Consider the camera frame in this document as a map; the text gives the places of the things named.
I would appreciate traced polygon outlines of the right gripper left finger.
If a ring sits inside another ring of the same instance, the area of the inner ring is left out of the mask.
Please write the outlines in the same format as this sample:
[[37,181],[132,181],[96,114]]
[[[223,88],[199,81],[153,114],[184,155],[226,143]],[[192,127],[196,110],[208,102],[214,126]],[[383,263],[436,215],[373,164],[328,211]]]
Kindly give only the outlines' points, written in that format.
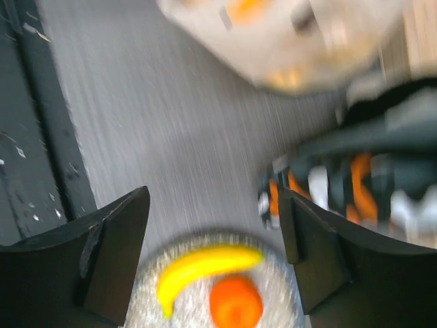
[[2,327],[121,327],[150,193],[139,187],[48,232],[1,248]]

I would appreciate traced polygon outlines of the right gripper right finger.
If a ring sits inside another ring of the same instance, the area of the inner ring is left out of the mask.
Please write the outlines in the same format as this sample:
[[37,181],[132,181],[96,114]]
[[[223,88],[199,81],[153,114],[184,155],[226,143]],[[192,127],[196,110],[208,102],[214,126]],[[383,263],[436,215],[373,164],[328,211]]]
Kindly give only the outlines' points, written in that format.
[[436,250],[279,191],[287,260],[313,327],[435,327]]

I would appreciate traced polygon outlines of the fake orange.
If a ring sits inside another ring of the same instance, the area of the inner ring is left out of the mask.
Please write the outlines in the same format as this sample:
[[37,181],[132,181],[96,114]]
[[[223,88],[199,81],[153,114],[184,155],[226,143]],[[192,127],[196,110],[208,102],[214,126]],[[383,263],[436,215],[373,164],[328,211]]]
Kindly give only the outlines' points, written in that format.
[[263,311],[258,289],[246,275],[230,275],[211,289],[210,315],[215,327],[256,327]]

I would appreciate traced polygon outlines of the fake yellow banana bunch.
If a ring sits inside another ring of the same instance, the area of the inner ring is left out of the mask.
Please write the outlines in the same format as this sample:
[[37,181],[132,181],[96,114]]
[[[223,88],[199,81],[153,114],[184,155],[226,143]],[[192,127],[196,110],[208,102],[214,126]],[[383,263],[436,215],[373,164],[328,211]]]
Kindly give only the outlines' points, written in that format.
[[201,247],[171,262],[158,278],[156,296],[163,316],[170,319],[178,295],[194,281],[205,277],[237,273],[262,262],[262,251],[247,245],[215,244]]

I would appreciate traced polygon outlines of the banana print plastic bag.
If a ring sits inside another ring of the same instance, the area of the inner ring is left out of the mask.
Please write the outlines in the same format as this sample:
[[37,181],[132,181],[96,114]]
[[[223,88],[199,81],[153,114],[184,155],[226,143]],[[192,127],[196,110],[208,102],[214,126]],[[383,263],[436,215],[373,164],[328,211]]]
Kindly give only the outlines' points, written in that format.
[[159,1],[163,15],[253,85],[332,89],[376,60],[405,1]]

